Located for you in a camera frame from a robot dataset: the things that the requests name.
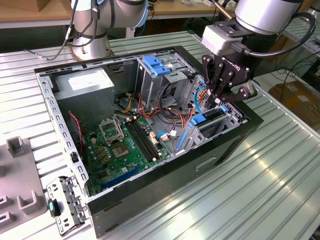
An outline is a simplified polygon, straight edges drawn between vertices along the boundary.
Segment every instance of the slotted aluminum table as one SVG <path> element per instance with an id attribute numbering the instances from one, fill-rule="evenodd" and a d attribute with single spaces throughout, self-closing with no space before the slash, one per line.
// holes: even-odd
<path id="1" fill-rule="evenodd" d="M 209 52 L 187 32 L 111 41 L 116 54 L 177 45 L 198 60 Z M 53 56 L 57 50 L 37 52 Z M 30 139 L 43 189 L 69 171 L 33 68 L 73 61 L 67 48 L 54 62 L 26 52 L 0 54 L 0 144 L 14 136 Z M 264 122 L 227 161 L 101 239 L 308 239 L 320 224 L 320 136 L 258 90 L 247 104 Z M 59 237 L 48 211 L 0 235 Z M 66 237 L 94 238 L 89 220 Z"/>

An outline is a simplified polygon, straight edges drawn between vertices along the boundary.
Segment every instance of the wooden shelf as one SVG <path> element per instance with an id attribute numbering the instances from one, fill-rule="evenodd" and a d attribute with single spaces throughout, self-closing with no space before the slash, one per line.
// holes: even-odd
<path id="1" fill-rule="evenodd" d="M 40 12 L 0 6 L 0 23 L 69 20 L 71 12 L 69 0 L 51 0 Z M 180 0 L 158 1 L 154 5 L 154 15 L 213 14 L 214 12 L 214 7 L 209 7 L 203 3 L 185 5 Z"/>
<path id="2" fill-rule="evenodd" d="M 51 0 L 39 12 L 0 6 L 0 22 L 68 20 L 71 12 L 68 0 Z"/>

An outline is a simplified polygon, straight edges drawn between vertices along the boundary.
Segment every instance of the ram slot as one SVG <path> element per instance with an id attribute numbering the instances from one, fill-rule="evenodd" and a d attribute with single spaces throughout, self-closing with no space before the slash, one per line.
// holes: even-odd
<path id="1" fill-rule="evenodd" d="M 151 162 L 157 158 L 159 155 L 145 133 L 140 128 L 140 125 L 137 122 L 130 122 L 126 124 L 128 131 L 132 135 L 134 141 L 142 151 L 143 155 L 145 156 L 148 162 Z"/>

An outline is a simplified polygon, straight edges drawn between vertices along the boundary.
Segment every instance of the sticker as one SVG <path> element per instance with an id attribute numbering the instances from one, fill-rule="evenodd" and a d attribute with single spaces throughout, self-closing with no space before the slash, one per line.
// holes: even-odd
<path id="1" fill-rule="evenodd" d="M 172 130 L 171 132 L 169 132 L 169 135 L 171 135 L 171 136 L 176 136 L 177 135 L 177 131 L 175 131 L 175 130 Z"/>
<path id="2" fill-rule="evenodd" d="M 297 88 L 296 86 L 294 86 L 294 85 L 287 85 L 286 87 L 287 87 L 289 90 L 291 90 L 292 92 L 298 91 L 298 88 Z"/>
<path id="3" fill-rule="evenodd" d="M 297 96 L 302 102 L 309 102 L 309 98 L 307 98 L 305 95 L 299 95 Z"/>
<path id="4" fill-rule="evenodd" d="M 86 74 L 83 76 L 70 77 L 69 84 L 72 90 L 85 89 L 96 85 L 104 84 L 102 77 L 97 77 L 96 73 Z"/>
<path id="5" fill-rule="evenodd" d="M 173 68 L 174 66 L 170 63 L 170 64 L 167 64 L 167 65 L 164 65 L 166 68 Z"/>

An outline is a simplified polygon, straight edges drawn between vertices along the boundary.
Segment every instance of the motherboard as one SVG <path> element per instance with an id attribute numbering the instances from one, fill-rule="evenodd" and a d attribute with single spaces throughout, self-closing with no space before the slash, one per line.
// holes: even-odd
<path id="1" fill-rule="evenodd" d="M 99 128 L 84 134 L 83 139 L 90 196 L 171 157 L 144 117 L 103 121 Z"/>

